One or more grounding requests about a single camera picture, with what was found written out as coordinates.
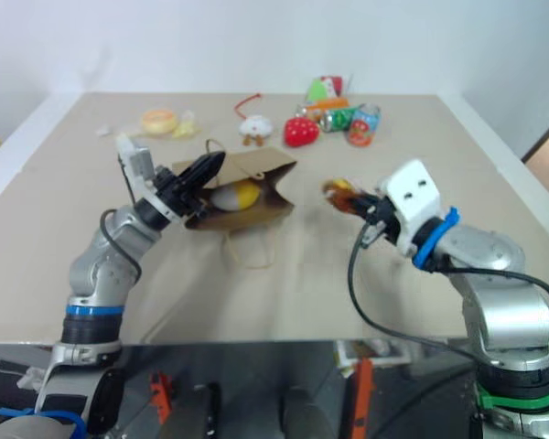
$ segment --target red strawberry toy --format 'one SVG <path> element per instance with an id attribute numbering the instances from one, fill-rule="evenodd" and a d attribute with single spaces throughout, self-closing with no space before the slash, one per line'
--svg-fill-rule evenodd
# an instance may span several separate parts
<path id="1" fill-rule="evenodd" d="M 318 125 L 306 117 L 294 117 L 285 123 L 285 143 L 293 148 L 315 142 L 319 136 Z"/>

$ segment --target white wall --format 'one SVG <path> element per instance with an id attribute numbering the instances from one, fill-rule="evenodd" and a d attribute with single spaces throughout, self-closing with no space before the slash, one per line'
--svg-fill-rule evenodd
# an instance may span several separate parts
<path id="1" fill-rule="evenodd" d="M 539 71 L 509 78 L 501 59 L 537 58 L 538 31 L 549 44 L 539 9 L 549 0 L 0 0 L 0 134 L 51 90 L 303 92 L 330 72 L 353 73 L 354 91 L 465 92 L 509 140 Z"/>
<path id="2" fill-rule="evenodd" d="M 490 2 L 462 84 L 468 102 L 516 155 L 549 128 L 549 0 Z"/>

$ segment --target orange object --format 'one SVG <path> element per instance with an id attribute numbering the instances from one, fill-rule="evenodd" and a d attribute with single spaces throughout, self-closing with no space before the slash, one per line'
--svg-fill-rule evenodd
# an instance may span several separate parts
<path id="1" fill-rule="evenodd" d="M 305 116 L 313 122 L 319 122 L 325 110 L 333 110 L 334 108 L 345 108 L 350 106 L 350 101 L 342 96 L 338 98 L 322 99 L 315 103 L 307 103 L 297 107 L 297 115 Z"/>
<path id="2" fill-rule="evenodd" d="M 170 110 L 151 110 L 143 114 L 140 124 L 147 134 L 161 135 L 174 131 L 178 119 Z"/>
<path id="3" fill-rule="evenodd" d="M 151 402 L 156 406 L 158 423 L 163 425 L 171 410 L 171 398 L 173 396 L 173 385 L 170 378 L 163 372 L 155 372 L 150 376 L 150 390 L 153 393 Z"/>
<path id="4" fill-rule="evenodd" d="M 354 210 L 354 199 L 360 197 L 354 186 L 343 178 L 326 181 L 321 191 L 329 204 L 340 212 L 356 214 Z"/>
<path id="5" fill-rule="evenodd" d="M 356 404 L 351 423 L 350 439 L 366 439 L 370 399 L 375 388 L 372 360 L 362 359 L 356 366 Z"/>

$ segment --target table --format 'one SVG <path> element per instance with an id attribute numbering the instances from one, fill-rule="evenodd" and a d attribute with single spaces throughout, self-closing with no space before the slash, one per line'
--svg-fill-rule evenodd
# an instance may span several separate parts
<path id="1" fill-rule="evenodd" d="M 247 151 L 232 107 L 241 94 L 89 93 L 73 106 L 0 196 L 0 342 L 50 344 L 60 336 L 69 293 L 70 263 L 88 245 L 104 209 L 129 202 L 104 124 L 132 130 L 152 108 L 190 109 L 202 132 L 187 141 L 143 140 L 156 164 L 171 165 L 203 152 L 207 137 L 229 151 Z M 527 272 L 549 283 L 549 235 L 496 167 L 436 96 L 353 96 L 382 107 L 369 148 L 342 134 L 290 149 L 282 127 L 298 95 L 249 102 L 276 127 L 267 144 L 297 160 L 278 189 L 296 208 L 272 226 L 274 264 L 245 270 L 224 250 L 223 236 L 174 224 L 142 260 L 143 277 L 129 296 L 125 343 L 176 343 L 378 337 L 348 298 L 346 269 L 361 221 L 331 208 L 321 182 L 347 177 L 372 189 L 381 177 L 419 157 L 441 190 L 444 206 L 463 220 L 513 237 L 527 255 Z M 262 262 L 273 249 L 264 228 L 234 236 L 240 254 Z M 447 279 L 420 273 L 380 243 L 361 257 L 357 287 L 372 318 L 421 336 L 465 335 L 461 299 Z"/>

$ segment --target brown paper bag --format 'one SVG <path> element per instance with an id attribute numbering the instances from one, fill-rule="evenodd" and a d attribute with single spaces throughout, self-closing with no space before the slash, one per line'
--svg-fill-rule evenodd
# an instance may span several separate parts
<path id="1" fill-rule="evenodd" d="M 173 172 L 178 175 L 191 163 L 175 163 Z M 232 231 L 264 224 L 288 215 L 294 206 L 276 191 L 276 183 L 295 166 L 295 163 L 293 157 L 275 148 L 226 154 L 217 177 L 200 192 L 200 196 L 208 203 L 208 216 L 203 219 L 192 217 L 185 226 L 193 230 Z M 212 190 L 245 178 L 251 178 L 261 188 L 261 194 L 252 206 L 237 212 L 227 212 L 211 205 Z"/>

